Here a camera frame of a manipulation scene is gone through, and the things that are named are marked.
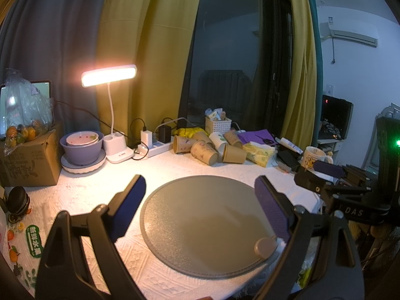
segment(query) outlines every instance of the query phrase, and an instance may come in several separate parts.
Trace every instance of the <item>gray round mat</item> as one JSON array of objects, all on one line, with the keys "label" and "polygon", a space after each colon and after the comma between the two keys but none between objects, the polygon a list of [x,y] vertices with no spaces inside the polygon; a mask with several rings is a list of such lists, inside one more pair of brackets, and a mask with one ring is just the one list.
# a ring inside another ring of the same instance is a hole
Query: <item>gray round mat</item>
[{"label": "gray round mat", "polygon": [[219,176],[191,176],[155,190],[140,213],[153,254],[181,273],[207,279],[247,273],[262,261],[257,240],[273,230],[252,187]]}]

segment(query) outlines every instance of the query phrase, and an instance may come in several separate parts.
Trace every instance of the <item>cartoon printed mug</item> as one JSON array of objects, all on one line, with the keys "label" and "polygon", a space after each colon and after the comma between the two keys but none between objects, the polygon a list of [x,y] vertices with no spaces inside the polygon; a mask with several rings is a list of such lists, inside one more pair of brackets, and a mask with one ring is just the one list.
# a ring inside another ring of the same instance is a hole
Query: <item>cartoon printed mug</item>
[{"label": "cartoon printed mug", "polygon": [[301,166],[309,170],[314,170],[313,165],[317,160],[333,164],[333,159],[330,155],[326,155],[325,152],[317,147],[310,146],[305,148],[303,159],[301,159]]}]

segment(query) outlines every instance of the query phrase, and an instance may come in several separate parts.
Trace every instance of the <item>white charger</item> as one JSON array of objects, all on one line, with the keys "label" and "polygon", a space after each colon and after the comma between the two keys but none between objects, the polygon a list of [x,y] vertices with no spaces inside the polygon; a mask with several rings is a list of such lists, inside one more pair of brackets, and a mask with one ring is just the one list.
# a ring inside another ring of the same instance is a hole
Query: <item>white charger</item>
[{"label": "white charger", "polygon": [[140,131],[140,141],[151,149],[153,147],[153,132],[148,129]]}]

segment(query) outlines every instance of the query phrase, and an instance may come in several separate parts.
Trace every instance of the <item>charger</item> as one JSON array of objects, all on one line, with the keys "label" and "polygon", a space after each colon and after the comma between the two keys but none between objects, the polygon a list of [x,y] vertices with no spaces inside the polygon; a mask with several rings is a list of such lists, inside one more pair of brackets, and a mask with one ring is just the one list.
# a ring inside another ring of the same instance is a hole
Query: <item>charger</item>
[{"label": "charger", "polygon": [[149,149],[153,147],[153,132],[149,130],[140,131],[140,141],[143,142]]},{"label": "charger", "polygon": [[157,140],[162,143],[170,143],[171,142],[171,127],[168,125],[163,125],[158,128],[158,137]]}]

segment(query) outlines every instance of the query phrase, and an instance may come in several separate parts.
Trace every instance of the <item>table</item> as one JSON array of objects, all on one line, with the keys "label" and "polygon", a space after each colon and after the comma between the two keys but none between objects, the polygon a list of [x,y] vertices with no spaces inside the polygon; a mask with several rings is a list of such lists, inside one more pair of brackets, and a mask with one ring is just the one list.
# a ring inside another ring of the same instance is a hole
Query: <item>table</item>
[{"label": "table", "polygon": [[[35,219],[39,220],[42,213],[44,230],[48,234],[60,210],[67,210],[73,215],[90,212],[98,204],[107,204],[116,192],[124,190],[135,174],[143,175],[146,179],[145,198],[163,184],[187,176],[223,176],[253,186],[258,176],[266,175],[275,188],[284,192],[293,204],[301,204],[312,212],[319,208],[312,192],[296,186],[293,176],[277,167],[263,168],[249,161],[243,165],[218,163],[210,167],[190,154],[176,155],[170,150],[141,161],[131,159],[120,164],[106,162],[97,171],[83,175],[63,170],[56,186],[26,189],[31,205],[41,209],[36,213],[32,211],[32,215],[36,215]],[[263,265],[241,276],[217,280],[198,279],[178,273],[164,265],[147,248],[141,236],[139,213],[138,210],[126,236],[116,242],[116,247],[132,278],[149,300],[193,300],[206,296],[214,300],[226,299],[266,269]],[[83,245],[97,288],[107,291],[89,238],[83,238]]]}]

